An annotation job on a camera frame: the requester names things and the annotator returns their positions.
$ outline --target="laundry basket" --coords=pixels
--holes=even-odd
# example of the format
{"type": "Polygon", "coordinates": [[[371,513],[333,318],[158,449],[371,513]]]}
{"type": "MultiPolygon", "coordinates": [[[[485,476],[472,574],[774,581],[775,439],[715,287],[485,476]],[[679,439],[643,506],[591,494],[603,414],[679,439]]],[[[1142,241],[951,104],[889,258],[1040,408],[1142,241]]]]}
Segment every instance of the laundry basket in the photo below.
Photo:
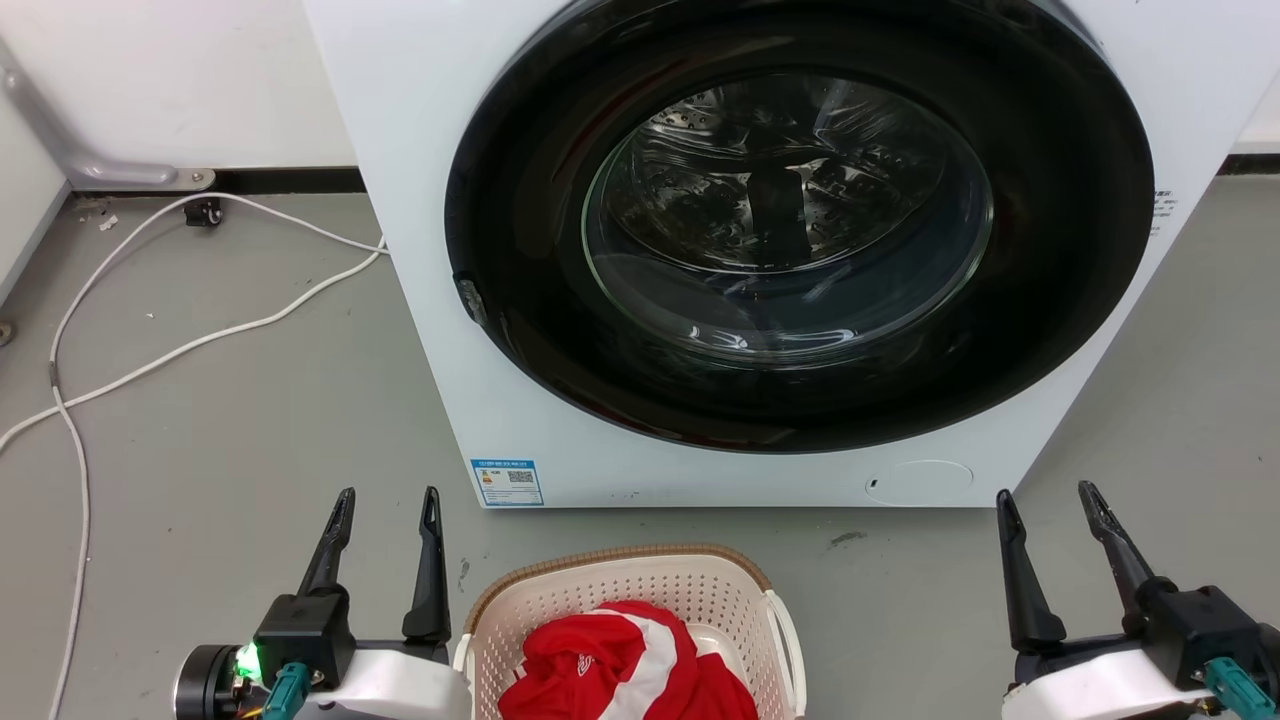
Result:
{"type": "Polygon", "coordinates": [[[727,547],[650,544],[539,562],[489,585],[453,661],[471,682],[472,717],[500,717],[498,698],[515,683],[529,633],[620,600],[641,600],[684,620],[699,655],[721,655],[742,680],[760,720],[804,716],[800,642],[764,573],[727,547]]]}

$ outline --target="basket handle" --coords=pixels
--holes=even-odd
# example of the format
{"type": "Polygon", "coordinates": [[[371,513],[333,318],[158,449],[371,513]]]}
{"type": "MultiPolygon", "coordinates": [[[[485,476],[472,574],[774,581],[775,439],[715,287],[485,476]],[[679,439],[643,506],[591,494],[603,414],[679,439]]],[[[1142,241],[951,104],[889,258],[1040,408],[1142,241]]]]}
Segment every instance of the basket handle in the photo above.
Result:
{"type": "Polygon", "coordinates": [[[772,589],[764,591],[765,600],[769,601],[768,611],[769,629],[773,630],[773,644],[778,651],[781,665],[788,670],[786,680],[787,702],[791,714],[804,717],[805,706],[809,703],[809,688],[804,675],[804,653],[800,652],[800,637],[796,634],[796,625],[791,621],[786,603],[772,589]]]}
{"type": "Polygon", "coordinates": [[[458,647],[453,651],[453,670],[467,679],[467,693],[471,694],[470,720],[476,720],[476,656],[471,652],[471,633],[463,633],[458,647]]]}

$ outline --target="wall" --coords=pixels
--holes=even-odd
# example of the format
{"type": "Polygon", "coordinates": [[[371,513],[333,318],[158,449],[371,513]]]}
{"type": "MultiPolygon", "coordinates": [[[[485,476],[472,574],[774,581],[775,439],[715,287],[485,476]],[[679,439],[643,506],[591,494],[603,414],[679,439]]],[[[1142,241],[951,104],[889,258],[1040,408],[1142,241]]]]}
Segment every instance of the wall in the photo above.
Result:
{"type": "Polygon", "coordinates": [[[0,304],[68,191],[61,170],[0,94],[0,304]]]}
{"type": "MultiPolygon", "coordinates": [[[[119,159],[356,164],[298,0],[3,0],[0,37],[119,159]]],[[[1280,152],[1280,82],[1238,150],[1280,152]]]]}

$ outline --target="power cord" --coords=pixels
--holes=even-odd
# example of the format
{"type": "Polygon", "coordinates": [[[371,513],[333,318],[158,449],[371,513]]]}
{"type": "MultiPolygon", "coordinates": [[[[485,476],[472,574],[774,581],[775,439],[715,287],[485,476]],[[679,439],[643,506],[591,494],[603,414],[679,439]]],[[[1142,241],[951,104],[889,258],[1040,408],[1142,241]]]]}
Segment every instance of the power cord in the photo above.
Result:
{"type": "Polygon", "coordinates": [[[72,433],[72,441],[76,443],[76,457],[79,461],[79,473],[81,473],[81,518],[82,518],[82,521],[81,521],[81,544],[79,544],[79,565],[76,569],[76,589],[74,589],[74,597],[72,600],[70,621],[69,621],[68,629],[67,629],[67,647],[63,651],[63,664],[61,664],[61,669],[58,673],[58,684],[54,688],[54,701],[52,701],[52,706],[49,710],[49,720],[58,720],[58,714],[61,710],[61,705],[63,705],[63,694],[67,691],[67,678],[70,674],[72,653],[73,653],[73,651],[76,648],[76,633],[79,629],[81,603],[82,603],[82,600],[83,600],[83,596],[84,596],[84,569],[88,565],[88,537],[90,537],[88,461],[87,461],[87,459],[84,456],[84,443],[81,439],[79,430],[76,428],[76,423],[72,420],[72,415],[70,415],[70,413],[67,411],[67,409],[68,407],[74,407],[74,406],[81,405],[83,402],[88,402],[90,400],[93,400],[95,397],[101,397],[101,396],[111,392],[113,389],[116,389],[116,388],[119,388],[119,387],[122,387],[122,386],[124,386],[124,384],[127,384],[127,383],[129,383],[129,382],[132,382],[132,380],[134,380],[134,379],[137,379],[137,378],[140,378],[140,377],[150,373],[151,370],[155,370],[156,368],[160,368],[160,366],[163,366],[163,365],[173,361],[174,359],[180,357],[182,355],[186,355],[187,352],[191,352],[192,350],[195,350],[195,348],[197,348],[197,347],[200,347],[202,345],[207,345],[210,342],[214,342],[215,340],[220,340],[220,338],[224,338],[224,337],[228,337],[228,336],[242,333],[244,331],[251,331],[251,329],[255,329],[255,328],[261,328],[261,327],[265,327],[265,325],[270,325],[271,323],[279,322],[283,318],[285,318],[287,315],[289,315],[291,313],[293,313],[294,310],[297,310],[300,306],[302,306],[303,302],[306,302],[307,300],[311,300],[312,297],[315,297],[316,293],[319,293],[320,291],[325,290],[326,287],[329,287],[329,286],[332,286],[334,283],[342,282],[342,281],[344,281],[344,279],[355,275],[356,273],[364,270],[365,268],[372,265],[374,261],[378,260],[379,255],[388,255],[385,238],[379,240],[378,246],[375,247],[375,246],[371,246],[371,245],[365,245],[362,242],[356,242],[353,240],[347,240],[346,237],[342,237],[339,234],[334,234],[334,233],[326,231],[326,229],[323,229],[323,228],[319,228],[316,225],[312,225],[311,223],[308,223],[306,220],[301,220],[298,218],[294,218],[293,215],[289,215],[287,213],[282,213],[279,210],[274,210],[274,209],[268,208],[265,205],[260,205],[257,202],[253,202],[252,200],[246,200],[243,197],[239,197],[237,195],[228,195],[225,192],[200,192],[200,193],[196,193],[196,195],[186,196],[186,197],[183,197],[180,200],[175,200],[175,201],[170,202],[169,205],[165,205],[164,208],[161,208],[160,210],[157,210],[155,214],[152,214],[146,220],[143,220],[142,224],[140,224],[133,232],[131,232],[128,234],[128,237],[124,238],[124,242],[122,242],[115,250],[111,251],[110,255],[106,256],[106,260],[102,260],[102,264],[99,265],[96,270],[93,270],[93,274],[90,275],[88,281],[84,283],[84,287],[82,287],[81,291],[76,295],[76,299],[72,300],[70,307],[67,309],[67,314],[63,315],[63,322],[58,325],[58,331],[54,333],[52,347],[49,350],[49,384],[52,388],[52,393],[54,393],[54,407],[50,407],[49,410],[45,410],[44,413],[38,413],[36,415],[32,415],[31,418],[27,418],[26,420],[18,423],[13,428],[10,428],[9,432],[6,432],[4,436],[0,436],[0,452],[4,452],[4,448],[8,447],[9,442],[14,437],[17,437],[19,433],[22,433],[23,430],[26,430],[27,428],[29,428],[29,427],[40,423],[41,420],[45,420],[47,418],[52,418],[54,415],[61,415],[63,420],[67,423],[67,429],[70,430],[70,433],[72,433]],[[93,284],[99,281],[99,278],[102,275],[102,273],[106,270],[106,268],[111,264],[111,260],[114,260],[115,256],[119,255],[120,251],[125,249],[125,246],[128,246],[131,242],[133,242],[133,238],[136,238],[142,231],[145,231],[147,228],[147,225],[150,225],[152,222],[155,222],[157,218],[160,218],[165,213],[169,213],[169,211],[172,211],[172,210],[174,210],[177,208],[180,208],[180,206],[183,206],[187,202],[191,202],[193,200],[201,200],[201,199],[205,199],[205,197],[220,197],[220,199],[224,199],[224,200],[232,200],[232,201],[236,201],[236,202],[242,202],[244,205],[248,205],[250,208],[256,208],[259,210],[262,210],[264,213],[268,213],[270,215],[280,218],[282,220],[288,220],[291,223],[296,223],[298,225],[302,225],[302,227],[305,227],[307,229],[315,231],[315,232],[317,232],[317,233],[320,233],[320,234],[323,234],[323,236],[325,236],[325,237],[330,238],[330,240],[337,240],[338,242],[342,242],[342,243],[346,243],[346,245],[351,245],[352,247],[358,247],[361,250],[367,250],[371,254],[369,255],[369,258],[366,258],[362,263],[360,263],[355,268],[352,268],[352,269],[349,269],[347,272],[343,272],[343,273],[338,273],[337,275],[333,275],[333,277],[330,277],[328,279],[325,279],[324,282],[320,282],[319,284],[316,284],[315,287],[312,287],[307,292],[302,293],[302,296],[300,296],[297,300],[294,300],[293,302],[291,302],[283,310],[280,310],[279,313],[275,313],[274,315],[262,318],[260,320],[253,320],[253,322],[250,322],[250,323],[236,325],[236,327],[232,327],[232,328],[227,328],[224,331],[210,333],[210,334],[206,334],[205,337],[193,340],[193,341],[188,342],[187,345],[183,345],[182,347],[179,347],[179,348],[177,348],[177,350],[174,350],[174,351],[172,351],[172,352],[161,356],[161,357],[157,357],[156,360],[152,360],[151,363],[147,363],[146,365],[138,368],[137,370],[133,370],[132,373],[122,377],[120,379],[118,379],[118,380],[115,380],[113,383],[105,384],[105,386],[102,386],[102,387],[100,387],[100,388],[97,388],[97,389],[95,389],[92,392],[87,392],[87,393],[84,393],[84,395],[82,395],[79,397],[76,397],[76,398],[70,400],[70,401],[64,401],[63,400],[63,393],[61,393],[61,387],[60,387],[60,378],[58,377],[58,348],[61,345],[63,332],[67,329],[67,323],[70,322],[72,315],[76,313],[76,309],[79,307],[81,301],[84,300],[84,296],[88,293],[90,288],[92,288],[93,284]]]}

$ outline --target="white washing machine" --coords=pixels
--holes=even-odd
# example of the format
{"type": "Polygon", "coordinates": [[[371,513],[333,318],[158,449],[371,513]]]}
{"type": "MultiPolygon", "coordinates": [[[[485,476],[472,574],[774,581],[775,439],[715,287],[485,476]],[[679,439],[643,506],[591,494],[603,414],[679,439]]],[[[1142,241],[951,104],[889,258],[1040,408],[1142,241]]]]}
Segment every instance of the white washing machine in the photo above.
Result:
{"type": "Polygon", "coordinates": [[[992,505],[1280,67],[1275,0],[306,5],[486,507],[992,505]]]}

